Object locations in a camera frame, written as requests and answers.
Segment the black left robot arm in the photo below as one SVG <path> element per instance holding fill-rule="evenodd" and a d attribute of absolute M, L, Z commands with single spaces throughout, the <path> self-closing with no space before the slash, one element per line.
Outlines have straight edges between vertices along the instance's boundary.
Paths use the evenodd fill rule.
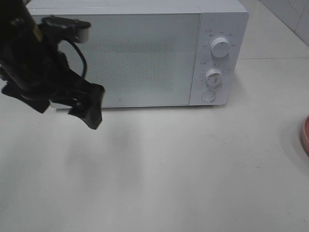
<path fill-rule="evenodd" d="M 104 87 L 86 81 L 87 62 L 81 51 L 83 71 L 77 74 L 58 48 L 66 41 L 77 49 L 87 41 L 90 27 L 86 21 L 53 15 L 37 24 L 24 1 L 1 1 L 0 77 L 6 83 L 2 93 L 39 113 L 52 103 L 69 106 L 70 115 L 97 129 Z"/>

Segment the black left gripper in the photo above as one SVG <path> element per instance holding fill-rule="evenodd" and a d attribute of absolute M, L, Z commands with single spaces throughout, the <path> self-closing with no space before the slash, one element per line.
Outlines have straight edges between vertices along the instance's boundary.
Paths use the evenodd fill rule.
<path fill-rule="evenodd" d="M 81 58 L 81 74 L 70 69 L 66 55 L 58 49 L 60 42 L 48 37 L 42 41 L 33 36 L 1 37 L 0 75 L 5 82 L 1 92 L 41 114 L 49 108 L 50 102 L 72 106 L 69 115 L 96 130 L 102 122 L 105 89 L 85 80 L 87 62 L 77 43 L 69 39 L 63 41 Z"/>

